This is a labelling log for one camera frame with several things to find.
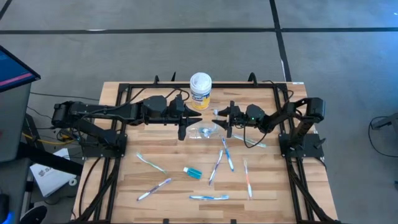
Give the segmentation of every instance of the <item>yellow cable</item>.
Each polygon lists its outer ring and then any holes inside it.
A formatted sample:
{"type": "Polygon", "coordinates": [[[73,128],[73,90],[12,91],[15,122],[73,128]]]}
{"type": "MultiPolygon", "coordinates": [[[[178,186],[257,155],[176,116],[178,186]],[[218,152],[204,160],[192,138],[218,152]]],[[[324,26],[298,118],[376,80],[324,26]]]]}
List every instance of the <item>yellow cable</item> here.
{"type": "MultiPolygon", "coordinates": [[[[29,138],[29,139],[33,139],[33,137],[30,136],[30,135],[28,135],[28,134],[22,133],[22,135],[25,136],[25,137],[27,137],[27,138],[29,138]]],[[[55,146],[63,146],[63,145],[72,143],[72,142],[74,142],[75,140],[71,140],[71,141],[67,141],[67,142],[52,142],[52,141],[46,141],[46,140],[43,140],[43,139],[38,139],[38,141],[39,141],[39,142],[42,142],[42,143],[46,143],[46,144],[55,145],[55,146]]]]}

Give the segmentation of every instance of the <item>floor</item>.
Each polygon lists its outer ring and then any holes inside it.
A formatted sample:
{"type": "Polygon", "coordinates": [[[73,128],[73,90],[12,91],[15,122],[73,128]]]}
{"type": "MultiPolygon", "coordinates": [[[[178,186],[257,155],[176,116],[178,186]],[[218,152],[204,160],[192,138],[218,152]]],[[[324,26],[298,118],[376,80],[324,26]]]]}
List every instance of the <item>floor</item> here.
{"type": "MultiPolygon", "coordinates": [[[[326,118],[317,129],[327,138],[326,164],[339,219],[363,224],[398,219],[397,159],[374,151],[367,133],[373,117],[398,111],[397,1],[0,0],[0,8],[8,3],[2,18],[0,12],[0,44],[41,74],[32,91],[98,98],[105,81],[150,81],[155,75],[169,80],[173,72],[176,80],[187,81],[199,71],[216,81],[246,80],[254,72],[259,80],[305,82],[309,96],[326,101],[326,118]],[[276,2],[279,40],[275,32],[38,31],[273,28],[270,2],[276,2]],[[347,27],[359,29],[338,32],[347,27]],[[25,32],[12,34],[13,30],[25,32]],[[316,32],[299,32],[309,30],[316,32]]],[[[51,115],[52,105],[64,100],[69,99],[31,95],[29,106],[51,115]]],[[[46,118],[28,112],[37,126],[50,125],[46,118]]],[[[50,131],[41,133],[53,136],[50,131]]],[[[380,151],[398,155],[392,128],[371,134],[380,151]]],[[[73,199],[66,198],[49,206],[53,214],[45,223],[66,222],[72,205],[73,199]]]]}

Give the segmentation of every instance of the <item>monitor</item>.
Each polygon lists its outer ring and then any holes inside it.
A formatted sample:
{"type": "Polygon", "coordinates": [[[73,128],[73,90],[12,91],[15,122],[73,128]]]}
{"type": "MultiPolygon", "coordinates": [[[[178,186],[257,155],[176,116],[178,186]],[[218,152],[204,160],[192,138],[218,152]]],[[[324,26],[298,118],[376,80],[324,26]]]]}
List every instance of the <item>monitor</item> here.
{"type": "Polygon", "coordinates": [[[39,79],[39,74],[0,45],[0,92],[39,79]]]}

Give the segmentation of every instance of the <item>wooden table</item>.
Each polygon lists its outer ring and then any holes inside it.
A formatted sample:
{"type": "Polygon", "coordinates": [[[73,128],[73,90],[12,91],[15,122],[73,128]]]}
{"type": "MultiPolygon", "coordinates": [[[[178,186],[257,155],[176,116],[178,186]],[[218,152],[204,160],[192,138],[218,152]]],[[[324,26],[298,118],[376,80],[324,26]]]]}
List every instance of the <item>wooden table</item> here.
{"type": "MultiPolygon", "coordinates": [[[[118,85],[118,82],[104,83],[100,104],[115,104],[118,85]]],[[[292,101],[307,96],[302,83],[287,83],[287,86],[288,89],[294,91],[292,101]]],[[[170,88],[146,89],[134,101],[152,95],[166,95],[171,91],[170,88]]],[[[295,223],[286,164],[284,158],[280,156],[277,140],[277,135],[280,133],[279,127],[263,140],[263,143],[267,144],[266,148],[256,146],[247,149],[241,140],[227,139],[235,171],[231,172],[226,156],[223,156],[214,184],[208,185],[219,150],[223,147],[221,139],[218,137],[190,139],[189,129],[200,126],[212,127],[211,119],[215,118],[212,115],[213,109],[226,108],[230,100],[234,100],[235,104],[241,107],[241,111],[245,111],[247,105],[253,103],[260,106],[267,114],[275,112],[275,99],[271,89],[214,88],[211,92],[210,107],[201,111],[203,121],[187,129],[184,141],[177,140],[178,127],[171,125],[146,126],[142,124],[137,127],[127,127],[128,145],[126,155],[121,160],[112,216],[113,223],[161,223],[164,218],[169,218],[171,223],[229,223],[231,219],[237,219],[238,223],[295,223]],[[136,152],[140,152],[145,159],[163,167],[167,170],[167,175],[141,162],[136,157],[136,152]],[[248,162],[253,200],[248,200],[244,158],[248,162]],[[196,180],[189,177],[183,172],[184,167],[201,170],[202,178],[196,180]],[[144,200],[136,201],[138,196],[168,177],[172,178],[171,183],[144,200]],[[190,195],[220,196],[224,194],[229,195],[230,200],[196,201],[188,198],[190,195]]],[[[105,129],[108,129],[110,124],[109,120],[96,120],[96,125],[105,129]]],[[[243,131],[234,128],[233,133],[243,134],[243,131]]],[[[247,128],[246,135],[254,140],[262,137],[257,129],[252,128],[247,128]]],[[[95,159],[88,159],[85,162],[82,180],[86,179],[94,161],[95,159]]],[[[88,180],[83,196],[83,210],[98,192],[103,161],[104,159],[99,161],[88,180]]],[[[315,159],[305,159],[304,167],[310,193],[326,214],[337,219],[325,168],[315,159]]],[[[80,182],[78,195],[80,195],[82,185],[83,181],[80,182]]],[[[299,197],[303,218],[306,219],[301,193],[299,197]]],[[[79,199],[79,197],[76,198],[73,209],[76,214],[78,214],[79,199]]],[[[101,218],[105,217],[107,199],[108,194],[104,197],[101,218]]]]}

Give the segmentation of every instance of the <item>small blue bottle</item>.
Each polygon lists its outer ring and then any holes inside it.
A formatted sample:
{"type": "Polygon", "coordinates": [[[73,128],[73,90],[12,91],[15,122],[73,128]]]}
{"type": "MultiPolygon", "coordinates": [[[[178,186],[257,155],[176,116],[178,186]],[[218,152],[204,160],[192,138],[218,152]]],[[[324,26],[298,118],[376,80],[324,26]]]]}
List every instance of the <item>small blue bottle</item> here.
{"type": "Polygon", "coordinates": [[[198,180],[201,177],[201,172],[199,170],[195,170],[194,168],[184,167],[184,172],[186,172],[190,177],[193,177],[198,180]]]}

